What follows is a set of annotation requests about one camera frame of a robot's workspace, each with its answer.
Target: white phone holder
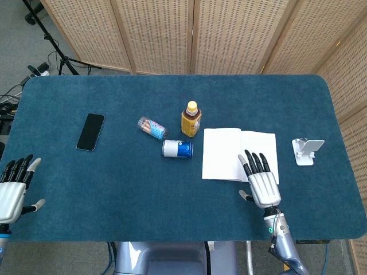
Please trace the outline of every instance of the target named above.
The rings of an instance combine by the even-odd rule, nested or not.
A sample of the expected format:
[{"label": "white phone holder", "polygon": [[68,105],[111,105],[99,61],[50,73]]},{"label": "white phone holder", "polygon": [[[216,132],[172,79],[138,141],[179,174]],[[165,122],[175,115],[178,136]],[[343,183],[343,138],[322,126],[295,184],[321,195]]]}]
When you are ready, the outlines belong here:
[{"label": "white phone holder", "polygon": [[293,152],[297,165],[313,165],[315,152],[323,145],[324,140],[294,139],[292,140]]}]

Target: open notebook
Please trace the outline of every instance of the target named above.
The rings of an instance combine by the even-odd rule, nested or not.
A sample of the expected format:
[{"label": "open notebook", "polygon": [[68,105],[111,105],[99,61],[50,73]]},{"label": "open notebook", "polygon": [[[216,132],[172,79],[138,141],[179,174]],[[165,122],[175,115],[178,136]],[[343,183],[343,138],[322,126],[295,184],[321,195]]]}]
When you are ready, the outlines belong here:
[{"label": "open notebook", "polygon": [[275,134],[241,131],[238,128],[204,129],[202,178],[248,182],[237,157],[241,154],[247,159],[245,149],[258,156],[259,153],[265,155],[279,184]]}]

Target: bottle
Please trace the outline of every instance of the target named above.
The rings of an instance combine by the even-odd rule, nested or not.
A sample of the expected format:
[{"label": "bottle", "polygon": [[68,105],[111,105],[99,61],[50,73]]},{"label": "bottle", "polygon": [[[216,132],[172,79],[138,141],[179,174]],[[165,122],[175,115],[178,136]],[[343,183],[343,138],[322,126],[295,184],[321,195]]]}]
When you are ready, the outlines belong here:
[{"label": "bottle", "polygon": [[201,111],[195,101],[190,101],[188,107],[181,113],[181,131],[192,138],[199,131]]},{"label": "bottle", "polygon": [[143,130],[145,133],[148,133],[151,136],[154,136],[155,138],[159,140],[163,140],[167,136],[168,130],[159,125],[157,122],[148,119],[145,116],[142,116],[138,121],[138,128]]}]

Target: blue can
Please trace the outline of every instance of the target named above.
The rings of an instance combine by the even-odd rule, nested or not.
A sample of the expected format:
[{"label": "blue can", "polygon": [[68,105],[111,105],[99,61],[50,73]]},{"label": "blue can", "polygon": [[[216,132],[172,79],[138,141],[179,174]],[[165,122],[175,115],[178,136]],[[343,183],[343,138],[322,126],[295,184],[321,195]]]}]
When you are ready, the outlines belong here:
[{"label": "blue can", "polygon": [[194,144],[192,142],[183,142],[181,140],[165,140],[162,146],[163,156],[171,158],[192,158],[194,153]]}]

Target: tripod stand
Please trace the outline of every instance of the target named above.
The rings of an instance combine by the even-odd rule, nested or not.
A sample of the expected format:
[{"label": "tripod stand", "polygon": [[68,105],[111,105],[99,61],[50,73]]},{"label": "tripod stand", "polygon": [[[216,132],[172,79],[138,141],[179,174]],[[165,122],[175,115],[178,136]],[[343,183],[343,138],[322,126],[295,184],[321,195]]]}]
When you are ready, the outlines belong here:
[{"label": "tripod stand", "polygon": [[73,61],[73,62],[76,62],[76,63],[79,63],[79,64],[83,64],[83,65],[89,66],[90,68],[101,69],[101,67],[97,67],[97,66],[94,66],[94,65],[85,63],[85,62],[81,62],[79,60],[75,60],[75,59],[69,58],[66,55],[64,55],[63,52],[58,47],[58,45],[56,44],[55,40],[52,38],[51,34],[46,30],[45,26],[42,24],[42,22],[40,21],[40,19],[37,16],[37,14],[34,12],[34,10],[32,9],[32,7],[30,6],[29,2],[27,0],[23,0],[23,3],[27,7],[27,9],[31,13],[31,15],[33,16],[34,20],[40,26],[41,30],[44,32],[44,38],[46,40],[48,40],[48,41],[51,42],[52,46],[55,48],[55,50],[58,53],[58,55],[61,57],[60,67],[58,69],[58,75],[61,75],[61,72],[63,71],[63,66],[64,65],[66,65],[69,68],[69,70],[71,71],[72,74],[79,75],[79,73],[77,72],[77,70],[70,63],[70,61]]}]

